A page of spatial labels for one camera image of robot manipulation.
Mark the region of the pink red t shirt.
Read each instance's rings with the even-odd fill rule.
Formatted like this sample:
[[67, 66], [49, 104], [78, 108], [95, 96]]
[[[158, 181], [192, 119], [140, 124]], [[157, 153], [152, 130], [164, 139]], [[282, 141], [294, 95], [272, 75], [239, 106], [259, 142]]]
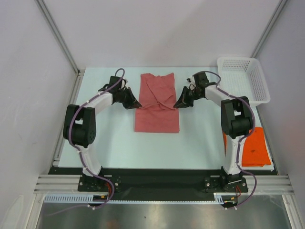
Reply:
[[173, 107], [176, 101], [174, 73], [142, 74], [139, 94], [142, 107], [135, 113], [135, 132], [178, 133], [179, 111]]

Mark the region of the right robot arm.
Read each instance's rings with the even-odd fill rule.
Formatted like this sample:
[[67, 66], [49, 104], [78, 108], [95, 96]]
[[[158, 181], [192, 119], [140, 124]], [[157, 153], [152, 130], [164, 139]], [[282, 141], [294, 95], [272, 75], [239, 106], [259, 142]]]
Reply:
[[255, 115], [246, 96], [237, 97], [221, 89], [220, 75], [201, 71], [188, 78], [182, 94], [173, 106], [193, 107], [194, 101], [206, 99], [221, 108], [221, 128], [226, 135], [225, 163], [221, 167], [219, 186], [232, 191], [242, 181], [241, 160], [246, 139], [254, 132]]

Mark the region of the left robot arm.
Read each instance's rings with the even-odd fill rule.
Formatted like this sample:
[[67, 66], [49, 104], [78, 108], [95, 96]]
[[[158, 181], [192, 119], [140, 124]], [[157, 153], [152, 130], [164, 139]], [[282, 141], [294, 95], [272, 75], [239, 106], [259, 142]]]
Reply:
[[69, 141], [80, 157], [82, 165], [78, 185], [80, 192], [100, 191], [105, 185], [110, 185], [102, 175], [102, 165], [92, 144], [97, 135], [96, 116], [114, 103], [121, 103], [127, 110], [142, 106], [134, 97], [131, 88], [127, 86], [127, 80], [116, 75], [111, 76], [109, 83], [84, 104], [67, 106], [63, 137]]

